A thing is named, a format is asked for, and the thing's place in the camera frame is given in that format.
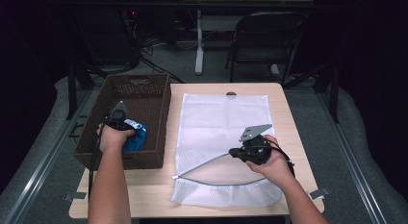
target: person's right hand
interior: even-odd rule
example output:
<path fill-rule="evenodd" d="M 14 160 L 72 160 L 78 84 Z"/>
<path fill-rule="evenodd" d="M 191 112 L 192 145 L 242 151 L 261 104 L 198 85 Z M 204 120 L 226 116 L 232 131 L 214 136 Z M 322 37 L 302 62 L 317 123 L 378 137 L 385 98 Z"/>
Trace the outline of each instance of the person's right hand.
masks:
<path fill-rule="evenodd" d="M 99 135 L 101 125 L 99 124 L 99 129 L 96 133 Z M 123 144 L 125 143 L 127 137 L 132 136 L 135 133 L 134 130 L 119 131 L 114 128 L 111 128 L 108 125 L 105 125 L 102 131 L 102 137 L 99 144 L 99 149 L 102 153 L 105 153 L 108 150 L 120 150 L 122 149 Z"/>
<path fill-rule="evenodd" d="M 274 146 L 273 142 L 278 143 L 275 137 L 266 135 L 264 138 L 271 141 L 271 146 Z M 272 150 L 271 156 L 265 164 L 258 165 L 250 161 L 247 161 L 246 164 L 252 171 L 263 174 L 278 187 L 284 187 L 286 183 L 294 179 L 287 161 L 281 153 L 275 150 Z"/>

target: brown basket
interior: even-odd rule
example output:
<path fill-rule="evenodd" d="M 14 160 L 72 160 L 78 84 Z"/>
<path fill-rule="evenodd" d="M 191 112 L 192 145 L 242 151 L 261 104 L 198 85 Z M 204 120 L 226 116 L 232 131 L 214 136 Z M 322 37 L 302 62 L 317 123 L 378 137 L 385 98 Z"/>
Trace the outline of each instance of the brown basket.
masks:
<path fill-rule="evenodd" d="M 166 144 L 166 122 L 170 105 L 171 88 L 168 74 L 120 75 L 107 77 L 89 114 L 81 134 L 75 158 L 86 168 L 95 147 L 98 124 L 103 117 L 123 101 L 128 109 L 127 118 L 147 127 L 147 137 L 138 152 L 122 153 L 124 169 L 163 167 Z M 97 170 L 102 153 L 95 159 Z"/>

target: person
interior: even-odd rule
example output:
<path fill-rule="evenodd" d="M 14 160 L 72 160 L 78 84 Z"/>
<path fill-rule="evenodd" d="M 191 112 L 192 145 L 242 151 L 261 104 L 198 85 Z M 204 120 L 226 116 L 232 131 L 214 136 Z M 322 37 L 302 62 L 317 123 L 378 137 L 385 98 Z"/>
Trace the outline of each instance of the person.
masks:
<path fill-rule="evenodd" d="M 121 148 L 133 131 L 117 131 L 105 126 L 100 140 L 103 153 L 95 176 L 89 199 L 89 223 L 131 223 L 129 196 L 124 175 Z M 265 139 L 277 143 L 272 136 Z M 293 224 L 327 223 L 324 216 L 313 204 L 301 184 L 292 175 L 285 158 L 272 151 L 269 160 L 262 165 L 246 162 L 248 167 L 263 174 L 268 180 L 281 188 L 285 194 Z"/>

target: blue cloth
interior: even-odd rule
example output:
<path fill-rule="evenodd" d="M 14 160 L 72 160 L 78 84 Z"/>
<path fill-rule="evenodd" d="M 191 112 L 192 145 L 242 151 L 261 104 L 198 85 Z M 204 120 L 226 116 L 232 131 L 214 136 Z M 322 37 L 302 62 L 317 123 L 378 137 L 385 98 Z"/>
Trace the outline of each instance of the blue cloth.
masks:
<path fill-rule="evenodd" d="M 122 151 L 137 152 L 143 148 L 144 141 L 146 140 L 146 126 L 130 119 L 126 119 L 125 122 L 134 128 L 135 134 L 127 138 Z"/>

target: white mesh bag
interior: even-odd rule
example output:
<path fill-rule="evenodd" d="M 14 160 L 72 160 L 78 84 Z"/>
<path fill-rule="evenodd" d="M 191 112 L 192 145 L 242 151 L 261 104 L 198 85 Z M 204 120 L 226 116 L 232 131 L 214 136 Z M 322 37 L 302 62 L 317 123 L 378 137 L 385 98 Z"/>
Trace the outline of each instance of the white mesh bag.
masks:
<path fill-rule="evenodd" d="M 282 191 L 228 154 L 246 127 L 272 124 L 268 96 L 184 94 L 171 201 L 187 206 L 255 208 Z M 275 136 L 272 128 L 263 132 Z"/>

